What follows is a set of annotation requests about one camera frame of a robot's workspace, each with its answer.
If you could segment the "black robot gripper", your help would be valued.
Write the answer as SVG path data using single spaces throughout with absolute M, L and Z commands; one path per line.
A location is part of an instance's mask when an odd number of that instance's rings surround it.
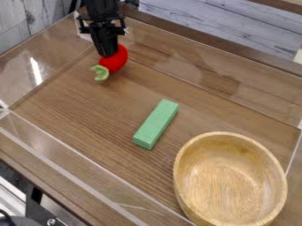
M 117 14 L 98 20 L 93 19 L 89 15 L 81 14 L 75 19 L 79 24 L 79 32 L 82 34 L 91 34 L 99 55 L 103 57 L 114 55 L 118 51 L 118 36 L 127 35 L 126 16 Z M 109 43 L 98 29 L 109 32 Z

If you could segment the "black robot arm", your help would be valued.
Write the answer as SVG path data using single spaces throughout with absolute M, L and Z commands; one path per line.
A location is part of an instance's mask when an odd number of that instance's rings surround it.
M 87 14 L 77 17 L 79 32 L 90 34 L 102 57 L 118 52 L 118 36 L 126 35 L 126 16 L 121 13 L 118 0 L 86 0 Z

